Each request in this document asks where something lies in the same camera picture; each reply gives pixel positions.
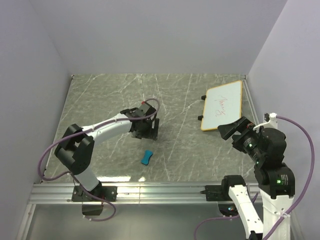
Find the orange framed whiteboard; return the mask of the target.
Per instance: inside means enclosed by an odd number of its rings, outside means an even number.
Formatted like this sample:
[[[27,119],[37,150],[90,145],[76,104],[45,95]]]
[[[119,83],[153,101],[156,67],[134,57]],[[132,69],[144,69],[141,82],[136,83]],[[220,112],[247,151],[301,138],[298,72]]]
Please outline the orange framed whiteboard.
[[[201,96],[203,113],[198,116],[203,132],[216,130],[220,125],[230,124],[242,115],[243,83],[240,80],[212,87]]]

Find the blue whiteboard eraser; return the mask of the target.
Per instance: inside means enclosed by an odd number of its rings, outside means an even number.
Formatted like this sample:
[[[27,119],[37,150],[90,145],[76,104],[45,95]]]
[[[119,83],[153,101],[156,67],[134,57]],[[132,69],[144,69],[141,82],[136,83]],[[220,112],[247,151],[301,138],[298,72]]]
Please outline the blue whiteboard eraser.
[[[150,163],[150,159],[153,156],[153,152],[150,150],[145,150],[144,155],[142,159],[140,160],[140,163],[147,166]]]

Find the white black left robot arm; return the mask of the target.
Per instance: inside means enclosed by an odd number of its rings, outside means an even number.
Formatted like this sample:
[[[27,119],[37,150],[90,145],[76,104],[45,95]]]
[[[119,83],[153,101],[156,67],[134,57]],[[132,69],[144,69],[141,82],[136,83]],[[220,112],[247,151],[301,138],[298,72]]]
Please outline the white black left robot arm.
[[[124,109],[93,125],[73,124],[65,131],[54,155],[84,188],[83,195],[89,201],[96,201],[104,195],[102,183],[90,167],[94,147],[125,133],[136,139],[157,140],[160,122],[157,113],[157,109],[143,102],[140,107]]]

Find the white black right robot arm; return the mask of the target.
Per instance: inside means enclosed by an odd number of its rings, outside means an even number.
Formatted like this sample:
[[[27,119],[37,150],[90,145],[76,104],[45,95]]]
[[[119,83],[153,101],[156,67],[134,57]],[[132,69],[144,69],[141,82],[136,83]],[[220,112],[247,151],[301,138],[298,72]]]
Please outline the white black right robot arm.
[[[258,125],[243,116],[217,129],[222,139],[231,138],[233,148],[247,154],[254,163],[254,176],[262,198],[262,218],[240,175],[224,176],[220,188],[222,197],[233,201],[246,239],[289,240],[291,217],[286,211],[293,205],[295,176],[283,162],[286,135],[278,130],[276,113],[265,114],[264,122]]]

